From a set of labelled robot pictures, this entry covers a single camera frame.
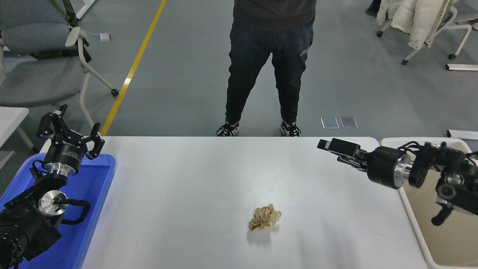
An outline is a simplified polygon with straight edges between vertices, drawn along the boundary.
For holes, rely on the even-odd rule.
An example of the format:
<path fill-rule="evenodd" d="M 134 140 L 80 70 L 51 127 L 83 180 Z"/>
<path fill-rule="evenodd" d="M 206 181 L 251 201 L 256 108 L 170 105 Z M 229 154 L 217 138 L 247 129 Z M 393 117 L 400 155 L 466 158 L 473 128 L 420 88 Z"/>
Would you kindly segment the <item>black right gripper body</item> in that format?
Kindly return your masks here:
<path fill-rule="evenodd" d="M 396 148 L 379 146 L 367 156 L 367 176 L 375 183 L 384 185 L 393 189 L 399 189 L 403 181 L 395 178 L 395 169 L 404 151 Z"/>

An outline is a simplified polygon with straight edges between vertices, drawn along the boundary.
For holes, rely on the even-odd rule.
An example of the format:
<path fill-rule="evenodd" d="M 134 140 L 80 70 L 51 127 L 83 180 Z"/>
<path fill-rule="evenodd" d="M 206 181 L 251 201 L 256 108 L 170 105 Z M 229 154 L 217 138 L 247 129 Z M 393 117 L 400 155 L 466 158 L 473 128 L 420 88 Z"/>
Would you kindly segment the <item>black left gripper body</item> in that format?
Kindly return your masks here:
<path fill-rule="evenodd" d="M 77 174 L 87 151 L 84 139 L 84 136 L 75 131 L 70 131 L 68 134 L 55 134 L 43 160 L 42 168 L 49 173 Z"/>

